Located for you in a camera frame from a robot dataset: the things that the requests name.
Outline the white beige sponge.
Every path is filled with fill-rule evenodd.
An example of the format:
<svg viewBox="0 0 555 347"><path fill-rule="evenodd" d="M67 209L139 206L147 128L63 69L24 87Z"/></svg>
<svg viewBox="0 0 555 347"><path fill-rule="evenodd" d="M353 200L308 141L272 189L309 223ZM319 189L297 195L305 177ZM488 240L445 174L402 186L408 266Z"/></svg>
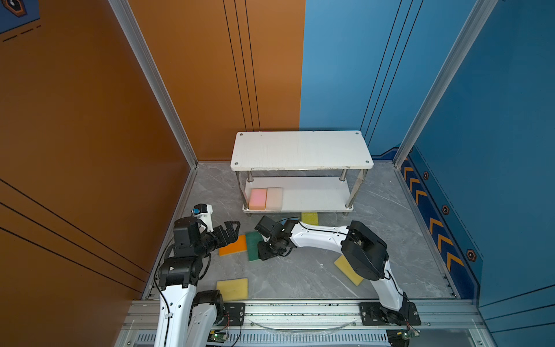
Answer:
<svg viewBox="0 0 555 347"><path fill-rule="evenodd" d="M267 211L281 211L283 207L283 188L267 188L265 209Z"/></svg>

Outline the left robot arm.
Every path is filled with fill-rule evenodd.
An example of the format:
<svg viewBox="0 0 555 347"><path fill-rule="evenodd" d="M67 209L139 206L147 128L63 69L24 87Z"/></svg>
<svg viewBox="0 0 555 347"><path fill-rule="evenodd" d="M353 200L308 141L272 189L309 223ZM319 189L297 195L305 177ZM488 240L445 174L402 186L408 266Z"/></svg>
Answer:
<svg viewBox="0 0 555 347"><path fill-rule="evenodd" d="M205 275L203 260L237 241L240 226L238 221L226 221L210 228L196 216L175 222L174 256L163 262L156 283L160 293L156 346L207 345L212 327L224 317L224 306L219 290L197 290Z"/></svg>

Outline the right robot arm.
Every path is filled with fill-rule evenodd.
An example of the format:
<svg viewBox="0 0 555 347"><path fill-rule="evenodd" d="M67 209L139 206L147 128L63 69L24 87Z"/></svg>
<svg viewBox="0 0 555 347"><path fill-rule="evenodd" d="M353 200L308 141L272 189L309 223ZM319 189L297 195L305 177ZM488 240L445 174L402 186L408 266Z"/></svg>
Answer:
<svg viewBox="0 0 555 347"><path fill-rule="evenodd" d="M286 257L304 247L342 254L357 276L371 281L382 319L388 324L410 325L410 300L393 276L387 244L362 222L326 227L293 219L273 221L264 216L254 230L263 238L257 245L260 260Z"/></svg>

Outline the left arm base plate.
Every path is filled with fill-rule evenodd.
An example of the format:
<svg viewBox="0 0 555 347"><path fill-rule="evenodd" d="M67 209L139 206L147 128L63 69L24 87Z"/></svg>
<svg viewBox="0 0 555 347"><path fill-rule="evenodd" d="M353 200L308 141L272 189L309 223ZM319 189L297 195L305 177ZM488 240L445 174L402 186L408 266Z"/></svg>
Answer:
<svg viewBox="0 0 555 347"><path fill-rule="evenodd" d="M242 327L244 325L246 304L244 302L225 302L223 304L223 321L225 327Z"/></svg>

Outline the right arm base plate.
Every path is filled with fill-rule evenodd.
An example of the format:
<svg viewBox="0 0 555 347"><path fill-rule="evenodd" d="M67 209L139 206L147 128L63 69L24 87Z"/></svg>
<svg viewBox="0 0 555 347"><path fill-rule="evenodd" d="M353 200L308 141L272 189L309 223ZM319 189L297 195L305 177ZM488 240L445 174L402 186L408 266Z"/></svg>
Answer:
<svg viewBox="0 0 555 347"><path fill-rule="evenodd" d="M377 302L361 302L358 304L361 321L364 326L419 326L421 318L413 302L403 303L400 311L386 309Z"/></svg>

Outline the white two-tier shelf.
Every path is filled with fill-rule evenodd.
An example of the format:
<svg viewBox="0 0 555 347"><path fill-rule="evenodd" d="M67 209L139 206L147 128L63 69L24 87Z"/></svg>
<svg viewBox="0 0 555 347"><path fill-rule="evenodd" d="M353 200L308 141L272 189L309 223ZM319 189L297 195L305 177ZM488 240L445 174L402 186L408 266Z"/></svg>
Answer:
<svg viewBox="0 0 555 347"><path fill-rule="evenodd" d="M374 166L359 131L240 132L231 159L245 213L344 213ZM254 188L283 188L281 211L251 211Z"/></svg>

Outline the pink sponge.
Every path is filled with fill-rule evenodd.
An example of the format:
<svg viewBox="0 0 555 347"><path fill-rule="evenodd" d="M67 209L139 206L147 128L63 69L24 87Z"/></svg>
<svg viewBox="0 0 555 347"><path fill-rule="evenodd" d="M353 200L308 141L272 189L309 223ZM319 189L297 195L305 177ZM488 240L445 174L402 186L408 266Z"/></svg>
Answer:
<svg viewBox="0 0 555 347"><path fill-rule="evenodd" d="M267 189L254 188L249 196L249 209L251 211L265 211L267 202Z"/></svg>

